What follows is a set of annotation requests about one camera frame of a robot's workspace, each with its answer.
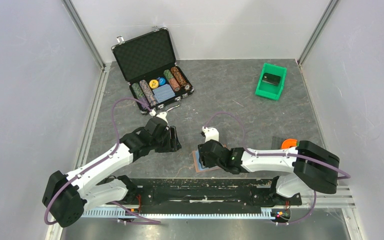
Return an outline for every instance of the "cable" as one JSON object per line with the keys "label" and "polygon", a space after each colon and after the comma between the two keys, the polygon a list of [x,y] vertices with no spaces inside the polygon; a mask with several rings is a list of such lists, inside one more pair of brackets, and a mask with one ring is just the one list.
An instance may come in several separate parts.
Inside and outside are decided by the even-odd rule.
{"label": "cable", "polygon": [[135,216],[136,218],[138,219],[142,219],[142,220],[145,220],[147,222],[137,222],[137,221],[126,221],[125,223],[126,224],[131,224],[131,225],[158,225],[158,224],[161,224],[160,221],[157,221],[157,220],[152,220],[152,219],[149,219],[149,218],[146,218],[146,217],[143,217],[137,213],[134,213],[132,211],[130,211],[129,209],[127,209],[125,206],[121,205],[120,203],[116,202],[116,201],[112,201],[111,203],[119,206],[120,208],[124,209],[126,212],[128,212],[129,214]]}
{"label": "cable", "polygon": [[[226,112],[226,111],[218,111],[216,113],[214,113],[210,119],[205,123],[204,125],[204,128],[207,128],[208,125],[210,124],[210,121],[217,115],[220,115],[220,114],[225,114],[225,115],[229,115],[231,116],[232,118],[234,118],[240,125],[240,127],[242,128],[242,132],[243,132],[243,137],[242,137],[242,147],[243,149],[249,153],[250,155],[252,156],[257,156],[257,157],[287,157],[287,156],[290,156],[290,157],[296,157],[296,158],[300,158],[300,159],[305,159],[307,161],[311,161],[313,163],[316,163],[316,164],[319,164],[319,165],[322,165],[328,169],[331,169],[337,173],[340,173],[342,174],[343,176],[340,176],[338,177],[338,180],[341,180],[341,179],[349,179],[351,178],[351,175],[349,175],[348,173],[346,173],[345,171],[337,168],[337,167],[334,167],[332,165],[329,165],[325,162],[322,162],[320,160],[317,160],[315,158],[312,158],[312,157],[309,157],[309,156],[304,156],[304,155],[301,155],[301,154],[295,154],[295,153],[289,153],[289,154],[286,154],[286,153],[253,153],[252,151],[250,151],[247,147],[247,141],[246,141],[246,134],[245,134],[245,127],[244,127],[244,124],[242,123],[242,121],[237,117],[235,116],[234,114],[230,113],[230,112]],[[317,194],[316,194],[316,191],[314,191],[314,201],[312,203],[312,206],[310,208],[310,210],[307,212],[307,214],[303,217],[301,217],[300,219],[297,219],[295,221],[292,221],[292,222],[286,222],[286,223],[279,223],[279,222],[276,222],[276,225],[290,225],[290,224],[296,224],[296,223],[299,223],[305,219],[307,219],[314,211],[314,208],[316,207],[316,198],[317,198]]]}
{"label": "cable", "polygon": [[133,97],[123,97],[119,100],[117,100],[116,102],[114,102],[114,104],[112,105],[112,109],[111,109],[111,121],[112,121],[112,126],[114,127],[114,131],[115,131],[115,136],[116,136],[116,144],[115,144],[115,148],[114,150],[112,150],[112,152],[110,154],[108,154],[107,156],[105,156],[104,158],[102,158],[101,160],[95,162],[94,164],[90,165],[89,167],[85,168],[83,171],[81,171],[79,174],[77,174],[76,176],[74,176],[72,179],[70,179],[68,182],[66,182],[56,193],[55,195],[52,197],[52,199],[49,201],[49,204],[47,205],[46,207],[46,211],[45,211],[45,215],[44,215],[44,221],[47,225],[54,225],[57,223],[57,221],[49,221],[48,220],[48,215],[49,215],[49,212],[51,210],[51,207],[52,205],[54,204],[55,200],[58,198],[58,196],[71,184],[73,183],[75,180],[79,179],[79,176],[82,176],[84,175],[86,172],[88,172],[89,170],[93,169],[94,167],[98,166],[99,164],[101,164],[102,162],[104,162],[105,160],[109,159],[110,158],[110,155],[112,156],[118,149],[119,149],[119,146],[120,146],[120,134],[119,134],[119,130],[117,129],[117,124],[116,124],[116,121],[114,120],[114,109],[116,108],[116,105],[122,101],[125,101],[125,100],[133,100],[133,101],[136,101],[140,104],[144,104],[146,105],[146,109],[151,112],[151,109],[149,108],[149,106],[147,106],[147,104],[145,104],[144,102],[142,101],[139,101],[137,100],[136,98],[133,98]]}

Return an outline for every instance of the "open black briefcase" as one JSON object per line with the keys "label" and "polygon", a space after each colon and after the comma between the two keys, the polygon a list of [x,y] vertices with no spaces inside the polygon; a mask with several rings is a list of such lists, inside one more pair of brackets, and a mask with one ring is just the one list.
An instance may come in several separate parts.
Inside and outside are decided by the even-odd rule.
{"label": "open black briefcase", "polygon": [[[111,50],[136,99],[146,102],[151,109],[162,109],[194,92],[191,82],[177,66],[166,27],[127,41],[121,36],[117,40],[119,43]],[[149,113],[141,104],[137,106],[142,114]]]}

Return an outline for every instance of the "gray tabletop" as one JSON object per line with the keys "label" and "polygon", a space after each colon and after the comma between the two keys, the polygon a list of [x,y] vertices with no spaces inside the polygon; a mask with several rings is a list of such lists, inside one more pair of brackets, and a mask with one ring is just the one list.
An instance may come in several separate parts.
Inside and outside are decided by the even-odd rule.
{"label": "gray tabletop", "polygon": [[[287,68],[284,89],[279,101],[255,95],[264,63]],[[130,178],[272,178],[277,172],[253,172],[232,175],[221,169],[197,173],[192,151],[204,143],[201,128],[218,111],[240,117],[247,133],[247,146],[270,149],[273,136],[310,140],[322,145],[317,122],[304,80],[293,59],[181,60],[178,65],[195,88],[193,95],[181,100],[167,120],[176,126],[182,149],[171,153],[154,153],[116,171]],[[106,152],[115,143],[111,107],[122,97],[131,97],[128,83],[114,62],[111,66],[87,161]],[[149,115],[142,115],[135,102],[120,103],[115,120],[120,135],[144,126]],[[210,124],[220,133],[227,147],[242,146],[242,130],[227,116],[216,116]]]}

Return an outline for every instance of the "robotic arm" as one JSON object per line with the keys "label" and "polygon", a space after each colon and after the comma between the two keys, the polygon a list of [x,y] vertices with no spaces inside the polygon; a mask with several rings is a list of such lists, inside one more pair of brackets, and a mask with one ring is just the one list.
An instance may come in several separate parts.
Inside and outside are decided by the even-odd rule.
{"label": "robotic arm", "polygon": [[[61,227],[70,226],[79,219],[83,212],[102,204],[111,201],[131,202],[136,196],[136,186],[127,176],[120,176],[104,184],[98,183],[116,170],[148,155],[151,150],[155,150],[157,153],[168,153],[182,148],[177,138],[176,127],[168,126],[166,116],[167,112],[161,112],[151,118],[145,127],[139,127],[124,135],[120,139],[118,149],[113,154],[111,153],[117,144],[85,166],[65,175],[56,171],[49,177],[42,199],[42,203],[46,207],[64,184],[73,177],[78,177],[61,192],[50,208],[50,213]],[[95,165],[107,156],[107,160],[85,174],[80,174],[83,169]]]}
{"label": "robotic arm", "polygon": [[325,194],[337,191],[338,172],[304,158],[310,157],[334,168],[339,166],[339,158],[310,141],[300,141],[297,147],[279,150],[227,149],[218,142],[217,129],[203,128],[202,133],[205,143],[198,145],[198,151],[199,161],[205,167],[219,166],[232,174],[256,171],[289,173],[272,180],[271,197],[288,199],[310,189]]}

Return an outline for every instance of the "poker chip case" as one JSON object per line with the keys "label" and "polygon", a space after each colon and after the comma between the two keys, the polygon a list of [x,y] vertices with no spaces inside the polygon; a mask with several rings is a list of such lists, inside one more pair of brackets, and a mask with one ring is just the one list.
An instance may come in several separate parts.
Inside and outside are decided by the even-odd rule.
{"label": "poker chip case", "polygon": [[[123,37],[121,36],[117,37],[117,40],[119,43],[112,46],[111,50],[114,54],[115,60],[118,63],[118,66],[120,67],[124,79],[128,82],[128,87],[133,97],[139,100],[148,99],[147,103],[151,109],[163,109],[165,106],[179,102],[181,99],[190,96],[194,92],[195,89],[191,82],[189,82],[182,69],[177,66],[170,33],[166,27],[155,29],[152,32],[132,38],[127,41],[124,41]],[[167,79],[164,74],[166,70],[174,73],[169,74],[169,76],[174,75],[176,77],[175,80],[177,81],[174,81],[173,79]],[[151,105],[149,101],[150,98],[148,98],[151,97],[149,96],[150,88],[144,90],[144,84],[142,80],[145,80],[149,87],[149,84],[152,80],[158,80],[159,78],[165,78],[165,84],[170,84],[173,89],[174,96],[170,97],[169,99],[165,99],[162,102],[157,101],[157,104],[152,101],[153,105]],[[172,82],[175,84],[181,83],[180,89],[179,85],[177,85],[175,88],[172,85]],[[142,95],[139,95],[140,93],[138,93],[138,85],[136,83],[140,84],[140,87],[142,88],[143,93],[146,95],[146,98],[144,98]],[[137,106],[142,114],[145,115],[149,113],[149,111],[140,103],[137,103]]]}

